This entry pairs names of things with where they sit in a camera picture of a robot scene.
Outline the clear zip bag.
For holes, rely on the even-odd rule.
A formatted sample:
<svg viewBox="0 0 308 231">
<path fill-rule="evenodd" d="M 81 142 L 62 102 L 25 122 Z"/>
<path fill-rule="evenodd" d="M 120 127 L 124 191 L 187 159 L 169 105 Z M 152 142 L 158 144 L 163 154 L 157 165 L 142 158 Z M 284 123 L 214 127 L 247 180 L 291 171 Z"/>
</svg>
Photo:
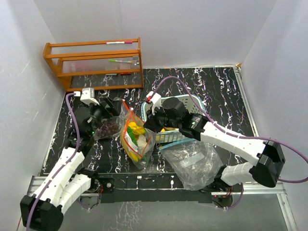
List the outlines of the clear zip bag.
<svg viewBox="0 0 308 231">
<path fill-rule="evenodd" d="M 153 138 L 152 132 L 144 128 L 145 133 L 143 135 L 146 137 L 146 141 L 149 143 L 150 148 L 147 152 L 140 151 L 137 146 L 137 140 L 139 136 L 134 136 L 127 132 L 128 124 L 130 122 L 135 122 L 138 126 L 144 125 L 144 122 L 138 116 L 136 116 L 133 110 L 130 108 L 128 112 L 125 114 L 121 124 L 121 130 L 120 130 L 121 144 L 123 147 L 124 143 L 126 143 L 132 150 L 134 150 L 135 152 L 139 153 L 142 156 L 142 159 L 139 162 L 133 162 L 133 164 L 138 169 L 144 169 L 148 166 L 150 158 L 154 151 L 155 140 Z"/>
<path fill-rule="evenodd" d="M 214 182 L 223 163 L 213 145 L 186 139 L 159 147 L 184 189 L 197 191 Z"/>
<path fill-rule="evenodd" d="M 101 126 L 94 132 L 94 139 L 98 141 L 116 137 L 120 133 L 122 121 L 121 116 L 104 119 Z"/>
</svg>

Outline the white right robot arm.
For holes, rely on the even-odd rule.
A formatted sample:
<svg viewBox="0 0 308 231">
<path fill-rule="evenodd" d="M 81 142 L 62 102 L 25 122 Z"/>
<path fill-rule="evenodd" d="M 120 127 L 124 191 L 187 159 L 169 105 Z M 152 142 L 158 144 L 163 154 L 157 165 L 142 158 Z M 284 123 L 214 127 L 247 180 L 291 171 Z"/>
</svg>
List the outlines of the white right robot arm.
<svg viewBox="0 0 308 231">
<path fill-rule="evenodd" d="M 191 113 L 177 97 L 164 101 L 161 96 L 148 95 L 146 103 L 150 109 L 146 112 L 144 127 L 158 133 L 164 127 L 177 128 L 186 138 L 217 145 L 243 159 L 245 163 L 235 166 L 222 166 L 215 178 L 215 187 L 225 191 L 229 187 L 248 181 L 274 188 L 285 163 L 281 146 L 274 141 L 249 139 L 240 133 L 224 129 L 216 121 L 202 114 Z"/>
</svg>

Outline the yellow pear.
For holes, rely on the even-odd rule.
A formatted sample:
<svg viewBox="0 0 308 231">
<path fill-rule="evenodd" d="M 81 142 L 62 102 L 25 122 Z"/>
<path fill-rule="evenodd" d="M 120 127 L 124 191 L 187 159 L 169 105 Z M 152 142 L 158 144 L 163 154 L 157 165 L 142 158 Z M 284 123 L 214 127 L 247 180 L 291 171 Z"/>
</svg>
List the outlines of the yellow pear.
<svg viewBox="0 0 308 231">
<path fill-rule="evenodd" d="M 150 148 L 149 143 L 146 141 L 144 135 L 140 135 L 137 140 L 137 146 L 140 151 L 147 152 Z"/>
</svg>

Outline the green cucumber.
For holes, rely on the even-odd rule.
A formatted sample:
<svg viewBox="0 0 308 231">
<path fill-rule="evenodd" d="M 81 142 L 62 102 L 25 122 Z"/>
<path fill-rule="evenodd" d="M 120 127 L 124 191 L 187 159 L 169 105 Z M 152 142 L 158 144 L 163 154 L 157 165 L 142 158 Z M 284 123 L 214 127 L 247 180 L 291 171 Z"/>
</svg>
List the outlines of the green cucumber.
<svg viewBox="0 0 308 231">
<path fill-rule="evenodd" d="M 139 136 L 145 133 L 145 129 L 143 126 L 138 126 L 135 122 L 130 122 L 128 124 L 127 132 L 134 136 Z"/>
</svg>

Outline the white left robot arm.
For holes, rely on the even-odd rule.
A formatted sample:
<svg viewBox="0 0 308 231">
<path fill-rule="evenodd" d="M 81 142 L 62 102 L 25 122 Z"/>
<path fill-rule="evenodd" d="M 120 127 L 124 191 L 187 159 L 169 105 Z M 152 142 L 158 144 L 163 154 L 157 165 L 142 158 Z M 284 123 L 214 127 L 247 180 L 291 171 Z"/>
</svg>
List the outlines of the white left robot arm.
<svg viewBox="0 0 308 231">
<path fill-rule="evenodd" d="M 66 104 L 74 125 L 68 133 L 67 144 L 42 184 L 32 193 L 25 195 L 21 202 L 23 226 L 30 231 L 57 231 L 64 215 L 83 192 L 94 192 L 99 188 L 97 172 L 78 166 L 91 150 L 94 133 L 105 119 L 119 116 L 125 101 L 121 98 L 106 97 L 101 103 L 90 99 L 88 106 L 73 110 L 69 97 Z"/>
</svg>

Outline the clear zip top bag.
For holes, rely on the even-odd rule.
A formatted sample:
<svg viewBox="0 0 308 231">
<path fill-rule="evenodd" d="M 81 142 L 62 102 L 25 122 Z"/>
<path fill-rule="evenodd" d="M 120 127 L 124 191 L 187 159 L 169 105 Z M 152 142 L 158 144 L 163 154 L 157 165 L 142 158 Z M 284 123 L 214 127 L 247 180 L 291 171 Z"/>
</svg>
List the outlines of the clear zip top bag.
<svg viewBox="0 0 308 231">
<path fill-rule="evenodd" d="M 121 116 L 104 119 L 101 126 L 94 132 L 94 139 L 98 141 L 116 137 L 120 133 L 122 121 Z"/>
</svg>

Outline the dark red grapes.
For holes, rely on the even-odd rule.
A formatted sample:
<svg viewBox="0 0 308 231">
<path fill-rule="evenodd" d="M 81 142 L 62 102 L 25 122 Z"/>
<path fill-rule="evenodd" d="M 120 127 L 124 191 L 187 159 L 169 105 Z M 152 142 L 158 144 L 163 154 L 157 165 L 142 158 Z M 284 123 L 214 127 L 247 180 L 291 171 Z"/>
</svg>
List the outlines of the dark red grapes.
<svg viewBox="0 0 308 231">
<path fill-rule="evenodd" d="M 119 131 L 117 122 L 104 122 L 94 134 L 96 140 L 108 139 L 115 136 Z"/>
</svg>

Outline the yellow bananas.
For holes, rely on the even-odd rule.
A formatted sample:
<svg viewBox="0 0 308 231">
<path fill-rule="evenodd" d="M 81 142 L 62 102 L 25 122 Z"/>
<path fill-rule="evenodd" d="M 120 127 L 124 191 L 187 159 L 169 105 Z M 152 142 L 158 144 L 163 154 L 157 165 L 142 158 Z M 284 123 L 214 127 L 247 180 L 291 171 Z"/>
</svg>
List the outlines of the yellow bananas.
<svg viewBox="0 0 308 231">
<path fill-rule="evenodd" d="M 142 159 L 142 156 L 139 153 L 132 150 L 126 143 L 124 143 L 123 147 L 126 151 L 126 154 L 133 162 L 139 162 Z"/>
</svg>

